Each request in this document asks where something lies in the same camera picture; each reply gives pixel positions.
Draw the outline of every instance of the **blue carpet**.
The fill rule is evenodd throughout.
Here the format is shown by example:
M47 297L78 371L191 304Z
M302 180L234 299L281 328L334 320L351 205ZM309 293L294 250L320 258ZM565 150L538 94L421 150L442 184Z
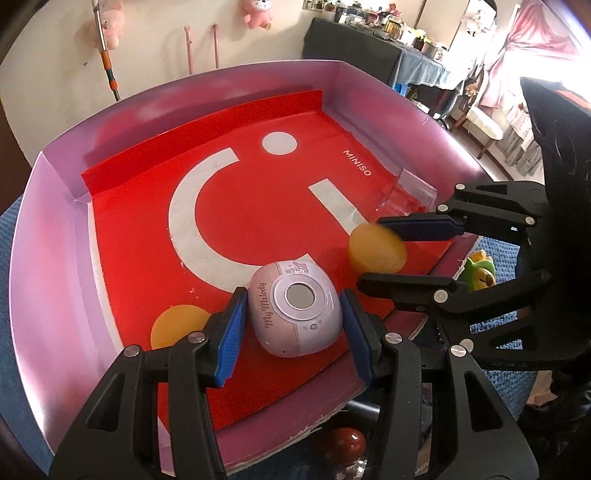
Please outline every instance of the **blue carpet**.
M496 280L498 283L515 278L517 252L519 251L518 246L499 242L491 238L483 238L476 249L484 249L495 261ZM473 325L472 332L480 332L487 328L515 320L515 318L517 318L515 312L507 313L497 319ZM511 345L512 348L516 348L517 346L517 344ZM536 372L489 370L485 371L485 374L496 388L513 417L519 417L534 386Z
M18 374L8 311L8 271L14 226L20 199L0 217L0 413L27 453L48 471L53 458L28 405ZM503 282L514 277L518 247L491 239L482 239L483 248L495 260L497 280ZM476 330L508 322L515 314L505 315L475 326ZM486 372L511 413L517 417L535 381L533 372ZM302 441L273 457L232 476L233 480L311 480L319 478L310 442Z

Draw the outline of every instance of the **mop handle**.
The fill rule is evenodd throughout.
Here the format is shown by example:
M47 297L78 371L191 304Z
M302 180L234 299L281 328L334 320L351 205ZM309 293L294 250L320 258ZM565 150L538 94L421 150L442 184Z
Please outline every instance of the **mop handle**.
M109 80L109 87L111 87L111 91L113 91L113 95L115 95L115 100L119 101L121 100L121 97L119 96L119 91L117 90L117 80L115 80L115 75L113 75L111 57L109 57L109 51L107 50L107 46L105 44L105 36L103 35L103 28L100 21L99 0L92 0L92 11L95 13L96 28L99 30L100 58L103 61L103 67L105 68L107 79Z

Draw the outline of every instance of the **floor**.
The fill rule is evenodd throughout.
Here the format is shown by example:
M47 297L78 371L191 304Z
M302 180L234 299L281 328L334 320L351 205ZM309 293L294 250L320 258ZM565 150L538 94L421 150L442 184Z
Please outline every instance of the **floor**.
M458 142L470 152L472 157L476 158L480 152L481 146L478 145L467 132L462 129L457 129L452 133ZM481 160L476 159L482 168L489 174L494 181L507 181L507 180L532 180L538 183L544 184L544 172L540 167L538 171L532 177L523 177L515 167L510 167L504 163L500 163L495 159L492 154L485 153Z

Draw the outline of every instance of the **my melody speaker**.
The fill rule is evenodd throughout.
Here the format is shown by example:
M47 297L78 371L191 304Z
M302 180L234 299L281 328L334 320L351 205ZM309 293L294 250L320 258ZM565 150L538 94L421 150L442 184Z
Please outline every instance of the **my melody speaker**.
M335 287L313 261L261 267L252 276L248 303L257 339L276 356L320 352L343 328Z

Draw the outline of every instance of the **red mat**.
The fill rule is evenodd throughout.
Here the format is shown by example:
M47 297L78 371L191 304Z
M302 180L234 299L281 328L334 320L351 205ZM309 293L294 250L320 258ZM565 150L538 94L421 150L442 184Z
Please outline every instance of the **red mat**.
M297 148L269 153L262 139L272 132L288 133ZM171 199L179 183L193 167L228 148L239 161L215 172L196 205L184 209L211 249L233 262L265 265L310 254L340 291L354 286L357 276L347 260L348 233L309 187L328 179L366 218L390 213L376 212L385 195L394 203L414 202L417 210L422 208L396 189L396 177L366 148L322 112L321 92L246 103L138 144L82 174L92 195L101 267L124 345L150 349L154 320L173 305L194 304L213 313L229 300L228 291L198 278L180 261L169 232ZM402 273L427 273L447 246L408 243ZM381 316L392 306L366 297L362 302ZM347 348L341 337L315 355L280 359L260 347L249 326L233 377L225 388L208 392L214 428L294 391ZM159 414L167 424L165 394L162 388Z

